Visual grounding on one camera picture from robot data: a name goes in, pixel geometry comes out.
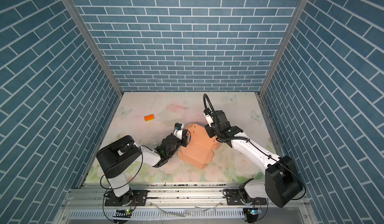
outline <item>unfolded box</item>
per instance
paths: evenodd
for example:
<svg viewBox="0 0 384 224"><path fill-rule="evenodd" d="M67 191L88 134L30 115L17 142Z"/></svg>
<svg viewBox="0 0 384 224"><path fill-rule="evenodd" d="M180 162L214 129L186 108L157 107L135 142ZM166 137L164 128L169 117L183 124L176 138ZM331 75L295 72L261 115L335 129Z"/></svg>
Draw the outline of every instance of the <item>unfolded box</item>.
<svg viewBox="0 0 384 224"><path fill-rule="evenodd" d="M212 150L217 149L220 143L216 136L209 138L205 128L196 123L188 125L186 129L190 131L191 140L187 147L180 147L181 151L177 152L177 156L192 166L203 169L212 160Z"/></svg>

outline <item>orange toy brick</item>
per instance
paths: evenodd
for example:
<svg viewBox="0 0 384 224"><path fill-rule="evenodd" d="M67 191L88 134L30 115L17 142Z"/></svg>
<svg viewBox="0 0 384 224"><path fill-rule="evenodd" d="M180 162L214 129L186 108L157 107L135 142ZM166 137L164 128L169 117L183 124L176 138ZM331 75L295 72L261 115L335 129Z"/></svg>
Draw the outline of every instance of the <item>orange toy brick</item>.
<svg viewBox="0 0 384 224"><path fill-rule="evenodd" d="M155 117L153 116L153 114L144 117L144 120L145 120L145 121L149 121L149 120L152 120L152 119L155 119Z"/></svg>

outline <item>brick wall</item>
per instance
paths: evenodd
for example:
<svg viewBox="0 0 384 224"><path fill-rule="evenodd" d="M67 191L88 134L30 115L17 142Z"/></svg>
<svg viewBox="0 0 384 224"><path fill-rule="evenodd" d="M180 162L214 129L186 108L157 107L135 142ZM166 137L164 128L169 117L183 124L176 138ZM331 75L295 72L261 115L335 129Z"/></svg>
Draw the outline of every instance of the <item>brick wall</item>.
<svg viewBox="0 0 384 224"><path fill-rule="evenodd" d="M265 102L317 220L384 223L384 0L309 0Z"/></svg>
<svg viewBox="0 0 384 224"><path fill-rule="evenodd" d="M0 0L0 223L53 221L116 102L60 0Z"/></svg>
<svg viewBox="0 0 384 224"><path fill-rule="evenodd" d="M73 0L124 91L258 91L298 0Z"/></svg>

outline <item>floral tabletop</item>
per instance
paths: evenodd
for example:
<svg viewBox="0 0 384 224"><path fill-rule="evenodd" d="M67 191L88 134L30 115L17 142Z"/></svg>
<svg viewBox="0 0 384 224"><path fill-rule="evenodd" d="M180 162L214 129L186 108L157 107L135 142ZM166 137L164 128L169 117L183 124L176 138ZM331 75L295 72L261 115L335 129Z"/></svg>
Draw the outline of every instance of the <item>floral tabletop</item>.
<svg viewBox="0 0 384 224"><path fill-rule="evenodd" d="M252 140L275 153L264 123L260 107L253 92L209 92L215 110L223 110L232 126L241 128ZM100 148L125 135L131 135L136 143L152 149L173 131L176 122L206 124L203 114L202 92L126 92L113 117ZM153 114L155 119L144 121ZM260 169L241 152L227 144L213 150L214 155L205 169L180 160L175 154L160 168L143 164L132 183L196 183L238 182L248 178L263 179ZM127 179L137 172L141 162L133 162L126 170ZM98 184L103 171L94 160L85 184Z"/></svg>

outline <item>orange block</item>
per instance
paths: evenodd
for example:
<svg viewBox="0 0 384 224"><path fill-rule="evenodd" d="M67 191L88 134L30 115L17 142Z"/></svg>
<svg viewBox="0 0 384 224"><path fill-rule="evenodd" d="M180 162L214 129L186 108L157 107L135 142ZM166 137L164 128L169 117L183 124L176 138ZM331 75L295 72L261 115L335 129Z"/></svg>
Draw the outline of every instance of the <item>orange block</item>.
<svg viewBox="0 0 384 224"><path fill-rule="evenodd" d="M209 138L203 126L192 123L186 129L191 133L191 140L186 147L180 147L181 151L177 152L177 156L186 163L203 169L212 160L212 150L220 143L216 141L216 136Z"/></svg>
<svg viewBox="0 0 384 224"><path fill-rule="evenodd" d="M145 120L145 121L149 121L149 120L152 120L152 119L155 119L155 117L153 116L153 114L144 117L144 120Z"/></svg>

